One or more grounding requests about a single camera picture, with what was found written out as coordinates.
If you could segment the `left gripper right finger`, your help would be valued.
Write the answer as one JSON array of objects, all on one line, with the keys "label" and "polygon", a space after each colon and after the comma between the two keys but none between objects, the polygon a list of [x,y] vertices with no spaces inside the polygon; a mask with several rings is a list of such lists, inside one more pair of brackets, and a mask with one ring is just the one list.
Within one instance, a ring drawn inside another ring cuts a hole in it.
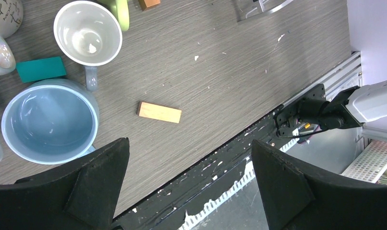
[{"label": "left gripper right finger", "polygon": [[251,158],[271,230],[387,230],[387,185],[329,172],[253,140]]}]

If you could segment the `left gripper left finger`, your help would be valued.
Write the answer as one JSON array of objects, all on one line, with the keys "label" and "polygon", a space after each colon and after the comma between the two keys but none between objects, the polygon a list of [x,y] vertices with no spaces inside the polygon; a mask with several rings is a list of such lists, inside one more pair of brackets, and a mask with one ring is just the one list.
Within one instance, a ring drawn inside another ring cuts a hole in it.
[{"label": "left gripper left finger", "polygon": [[108,230],[129,162],[129,139],[0,184],[0,230]]}]

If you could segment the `light blue mug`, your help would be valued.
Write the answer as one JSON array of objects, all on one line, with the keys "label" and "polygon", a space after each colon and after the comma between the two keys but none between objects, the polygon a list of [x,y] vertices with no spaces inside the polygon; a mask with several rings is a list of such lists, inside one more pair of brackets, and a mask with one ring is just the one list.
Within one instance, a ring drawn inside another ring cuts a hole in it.
[{"label": "light blue mug", "polygon": [[6,106],[1,132],[19,157],[38,164],[62,164],[95,151],[99,107],[85,87],[67,79],[42,80]]}]

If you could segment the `small grey blue mug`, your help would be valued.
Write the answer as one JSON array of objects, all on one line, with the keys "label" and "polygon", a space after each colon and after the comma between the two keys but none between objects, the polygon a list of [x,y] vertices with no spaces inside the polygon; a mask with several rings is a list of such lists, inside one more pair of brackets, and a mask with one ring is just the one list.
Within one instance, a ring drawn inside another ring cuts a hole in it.
[{"label": "small grey blue mug", "polygon": [[53,31],[62,52],[84,66],[87,90],[96,91],[97,68],[112,61],[122,46],[122,31],[114,15],[98,3],[73,1],[56,14]]}]

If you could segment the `light green mug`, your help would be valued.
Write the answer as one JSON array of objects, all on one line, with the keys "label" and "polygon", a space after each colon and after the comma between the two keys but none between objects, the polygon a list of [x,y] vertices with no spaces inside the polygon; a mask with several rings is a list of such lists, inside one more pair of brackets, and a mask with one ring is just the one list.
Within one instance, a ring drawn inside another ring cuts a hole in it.
[{"label": "light green mug", "polygon": [[129,29],[129,6],[127,0],[98,0],[107,6],[117,19],[122,31]]}]

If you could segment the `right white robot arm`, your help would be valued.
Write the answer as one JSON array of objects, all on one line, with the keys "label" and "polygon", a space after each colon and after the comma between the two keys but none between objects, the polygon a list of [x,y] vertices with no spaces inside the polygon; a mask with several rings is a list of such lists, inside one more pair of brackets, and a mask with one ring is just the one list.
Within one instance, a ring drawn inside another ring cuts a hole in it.
[{"label": "right white robot arm", "polygon": [[297,114],[302,121],[317,124],[323,131],[361,127],[387,117],[387,80],[348,88],[330,102],[303,100]]}]

